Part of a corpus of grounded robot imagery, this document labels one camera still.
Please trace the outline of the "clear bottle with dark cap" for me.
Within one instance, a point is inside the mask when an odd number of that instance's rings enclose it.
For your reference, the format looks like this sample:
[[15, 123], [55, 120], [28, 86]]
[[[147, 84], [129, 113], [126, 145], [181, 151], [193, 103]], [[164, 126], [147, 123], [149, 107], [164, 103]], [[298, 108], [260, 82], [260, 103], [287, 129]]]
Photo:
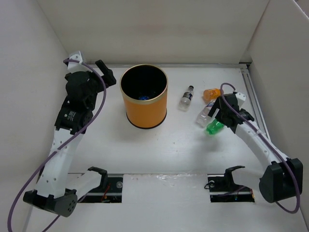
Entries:
[[194, 87], [189, 86], [187, 90], [184, 92], [182, 98], [179, 102], [179, 109], [182, 111], [187, 111], [192, 101], [192, 97], [194, 95]]

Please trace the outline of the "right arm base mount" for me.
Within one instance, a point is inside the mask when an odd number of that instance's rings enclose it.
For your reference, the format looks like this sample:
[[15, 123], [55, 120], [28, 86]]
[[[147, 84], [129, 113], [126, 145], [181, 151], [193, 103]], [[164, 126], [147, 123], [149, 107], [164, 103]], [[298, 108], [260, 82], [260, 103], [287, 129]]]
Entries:
[[211, 203], [255, 202], [251, 188], [237, 185], [229, 181], [223, 174], [207, 175], [207, 183], [204, 189], [209, 191]]

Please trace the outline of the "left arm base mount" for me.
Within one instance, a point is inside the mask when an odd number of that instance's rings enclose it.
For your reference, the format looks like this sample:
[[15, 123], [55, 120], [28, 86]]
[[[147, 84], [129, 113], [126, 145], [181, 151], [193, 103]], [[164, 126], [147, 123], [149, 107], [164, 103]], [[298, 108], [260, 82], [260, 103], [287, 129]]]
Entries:
[[79, 203], [121, 203], [123, 190], [123, 175], [108, 175], [104, 188], [97, 187], [83, 196]]

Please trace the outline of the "orange juice bottle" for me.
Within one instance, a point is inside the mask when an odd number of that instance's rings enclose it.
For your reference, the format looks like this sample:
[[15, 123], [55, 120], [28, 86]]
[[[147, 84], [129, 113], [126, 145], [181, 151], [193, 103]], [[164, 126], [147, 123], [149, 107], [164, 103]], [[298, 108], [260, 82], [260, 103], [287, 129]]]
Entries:
[[206, 101], [211, 101], [216, 98], [218, 98], [221, 95], [220, 89], [212, 88], [212, 89], [206, 89], [203, 92], [203, 98]]

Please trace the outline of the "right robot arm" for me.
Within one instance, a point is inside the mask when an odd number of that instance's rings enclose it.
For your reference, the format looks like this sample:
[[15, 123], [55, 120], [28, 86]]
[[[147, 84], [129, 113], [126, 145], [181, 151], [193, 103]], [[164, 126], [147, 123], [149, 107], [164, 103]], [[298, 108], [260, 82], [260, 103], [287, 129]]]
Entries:
[[209, 116], [232, 130], [259, 160], [263, 175], [258, 188], [268, 203], [296, 197], [300, 203], [303, 190], [303, 164], [281, 152], [259, 129], [254, 117], [241, 106], [245, 101], [242, 93], [233, 92], [219, 96]]

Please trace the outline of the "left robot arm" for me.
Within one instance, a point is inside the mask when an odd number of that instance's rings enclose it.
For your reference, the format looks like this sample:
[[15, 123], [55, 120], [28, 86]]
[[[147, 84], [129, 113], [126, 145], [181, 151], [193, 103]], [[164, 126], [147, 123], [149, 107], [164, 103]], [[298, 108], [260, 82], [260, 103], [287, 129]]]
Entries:
[[99, 75], [89, 65], [76, 59], [67, 59], [67, 95], [55, 122], [54, 140], [43, 167], [41, 176], [33, 190], [24, 193], [23, 201], [58, 216], [69, 217], [78, 200], [95, 189], [104, 191], [108, 184], [107, 171], [90, 167], [81, 176], [66, 184], [70, 165], [78, 144], [87, 127], [98, 114], [93, 114], [97, 95], [116, 84], [111, 69], [102, 60], [95, 65], [103, 75]]

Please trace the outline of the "green plastic bottle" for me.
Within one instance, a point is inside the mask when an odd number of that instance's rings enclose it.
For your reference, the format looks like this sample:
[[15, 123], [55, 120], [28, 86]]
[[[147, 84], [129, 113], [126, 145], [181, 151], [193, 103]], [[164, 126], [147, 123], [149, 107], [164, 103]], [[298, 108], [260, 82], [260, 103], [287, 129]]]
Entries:
[[214, 119], [211, 123], [206, 126], [205, 133], [209, 135], [216, 135], [219, 133], [225, 125], [219, 122], [217, 119]]

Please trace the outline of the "clear bottle with white cap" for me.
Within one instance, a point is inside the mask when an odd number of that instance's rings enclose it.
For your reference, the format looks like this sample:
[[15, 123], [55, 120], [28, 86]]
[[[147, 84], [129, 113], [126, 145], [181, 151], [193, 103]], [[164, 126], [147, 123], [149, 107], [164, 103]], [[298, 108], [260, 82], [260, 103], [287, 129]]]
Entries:
[[211, 108], [213, 107], [215, 100], [211, 100], [206, 104], [202, 111], [198, 114], [196, 118], [196, 123], [201, 127], [205, 128], [211, 122], [211, 116], [208, 116]]

